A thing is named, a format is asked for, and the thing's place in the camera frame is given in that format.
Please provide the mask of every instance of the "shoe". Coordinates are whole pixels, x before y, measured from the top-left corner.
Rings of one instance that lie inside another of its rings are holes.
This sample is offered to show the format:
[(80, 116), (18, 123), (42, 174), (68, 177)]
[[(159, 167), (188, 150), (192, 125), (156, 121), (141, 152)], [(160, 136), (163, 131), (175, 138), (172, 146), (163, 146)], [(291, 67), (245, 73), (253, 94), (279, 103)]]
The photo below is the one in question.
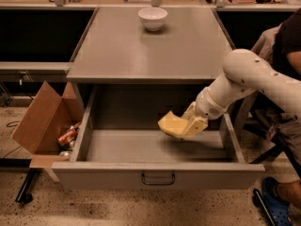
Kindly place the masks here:
[(288, 202), (277, 198), (274, 192), (278, 181), (275, 178), (267, 177), (262, 181), (262, 195), (266, 207), (269, 209), (277, 226), (293, 226), (289, 216)]

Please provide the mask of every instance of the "white bowl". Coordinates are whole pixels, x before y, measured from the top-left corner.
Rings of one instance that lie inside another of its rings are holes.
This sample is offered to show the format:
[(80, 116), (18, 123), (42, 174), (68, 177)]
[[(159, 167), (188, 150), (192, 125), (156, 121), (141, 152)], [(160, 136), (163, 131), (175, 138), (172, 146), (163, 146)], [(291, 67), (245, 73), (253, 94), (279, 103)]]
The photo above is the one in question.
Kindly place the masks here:
[(157, 31), (166, 22), (167, 11), (162, 8), (142, 8), (138, 15), (146, 29)]

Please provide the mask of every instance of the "open cardboard box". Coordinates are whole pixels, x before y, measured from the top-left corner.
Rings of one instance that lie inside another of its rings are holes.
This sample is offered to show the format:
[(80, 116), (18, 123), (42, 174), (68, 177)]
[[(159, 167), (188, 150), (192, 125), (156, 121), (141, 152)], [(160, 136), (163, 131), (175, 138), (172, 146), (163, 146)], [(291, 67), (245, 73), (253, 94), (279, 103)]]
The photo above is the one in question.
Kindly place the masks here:
[(47, 82), (41, 86), (12, 134), (15, 141), (32, 153), (30, 168), (51, 170), (54, 161), (69, 159), (59, 155), (56, 140), (83, 118), (84, 107), (78, 95), (71, 83), (67, 83), (62, 96)]

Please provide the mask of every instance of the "cabinet top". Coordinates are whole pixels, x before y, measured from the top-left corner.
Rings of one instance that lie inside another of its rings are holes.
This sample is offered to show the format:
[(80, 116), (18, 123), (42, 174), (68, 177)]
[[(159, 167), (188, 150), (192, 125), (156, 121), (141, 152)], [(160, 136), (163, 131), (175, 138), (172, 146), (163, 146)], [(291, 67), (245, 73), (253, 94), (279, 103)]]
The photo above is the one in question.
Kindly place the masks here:
[(210, 8), (163, 7), (165, 25), (147, 31), (143, 7), (100, 7), (71, 65), (69, 81), (187, 83), (213, 80), (231, 50)]

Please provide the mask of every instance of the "open drawer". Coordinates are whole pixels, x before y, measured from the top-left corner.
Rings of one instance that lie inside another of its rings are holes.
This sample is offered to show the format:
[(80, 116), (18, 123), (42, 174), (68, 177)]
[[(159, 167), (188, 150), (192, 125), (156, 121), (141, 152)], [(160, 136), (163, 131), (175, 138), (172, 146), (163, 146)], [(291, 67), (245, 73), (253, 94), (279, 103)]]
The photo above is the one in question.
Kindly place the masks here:
[(225, 114), (193, 140), (159, 130), (183, 111), (200, 85), (95, 85), (71, 160), (53, 171), (68, 188), (249, 188), (264, 172), (247, 164)]

